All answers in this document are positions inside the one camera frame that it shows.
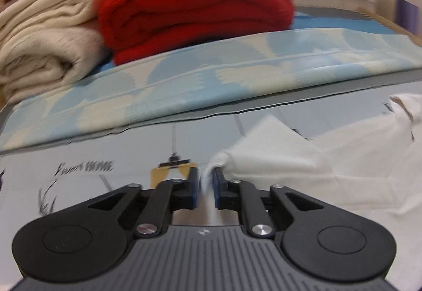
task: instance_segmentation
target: gray ribbed plate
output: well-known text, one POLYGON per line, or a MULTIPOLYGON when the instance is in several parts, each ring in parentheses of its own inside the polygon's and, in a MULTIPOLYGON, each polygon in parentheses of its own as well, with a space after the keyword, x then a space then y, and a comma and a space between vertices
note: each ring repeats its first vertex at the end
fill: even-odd
POLYGON ((283 260, 271 240, 239 226, 170 226, 138 240, 126 259, 104 275, 75 284, 31 278, 13 291, 393 291, 383 279, 335 285, 312 279, 283 260))

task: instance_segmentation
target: red folded blanket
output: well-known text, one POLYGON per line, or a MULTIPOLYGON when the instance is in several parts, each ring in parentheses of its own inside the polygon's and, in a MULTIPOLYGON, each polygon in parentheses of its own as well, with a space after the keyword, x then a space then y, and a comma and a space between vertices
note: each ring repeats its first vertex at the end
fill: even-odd
POLYGON ((284 30, 293 12, 291 0, 105 0, 98 19, 122 64, 209 39, 284 30))

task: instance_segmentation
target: wooden shelf edge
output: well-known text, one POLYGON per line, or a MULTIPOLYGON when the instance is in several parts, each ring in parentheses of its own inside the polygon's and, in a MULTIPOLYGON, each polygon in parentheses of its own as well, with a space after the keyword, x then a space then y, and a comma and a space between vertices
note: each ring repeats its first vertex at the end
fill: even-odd
POLYGON ((386 19, 385 17, 381 15, 370 12, 369 10, 366 10, 365 8, 361 8, 361 7, 357 8, 357 11, 374 19, 375 21, 378 21, 380 24, 386 26, 387 28, 390 28, 397 34, 407 35, 414 44, 418 46, 422 46, 422 39, 420 37, 417 37, 415 34, 411 33, 410 31, 404 29, 403 27, 400 27, 398 24, 386 19))

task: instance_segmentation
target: metal screw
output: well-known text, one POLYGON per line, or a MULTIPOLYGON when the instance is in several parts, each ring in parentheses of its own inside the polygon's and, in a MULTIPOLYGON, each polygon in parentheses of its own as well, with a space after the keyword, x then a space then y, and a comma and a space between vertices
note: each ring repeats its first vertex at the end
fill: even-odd
POLYGON ((267 226, 266 224, 256 224, 252 227, 252 232, 259 236, 271 234, 272 231, 273 229, 270 226, 267 226))
POLYGON ((157 227, 151 223, 142 223, 136 227, 136 231, 140 234, 151 235, 157 231, 157 227))

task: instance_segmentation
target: stack of blankets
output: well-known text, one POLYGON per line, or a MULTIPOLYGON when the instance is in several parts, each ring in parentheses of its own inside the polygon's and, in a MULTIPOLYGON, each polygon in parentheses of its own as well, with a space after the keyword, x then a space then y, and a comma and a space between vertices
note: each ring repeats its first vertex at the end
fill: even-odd
POLYGON ((116 64, 288 29, 291 0, 0 0, 0 84, 11 103, 116 64))

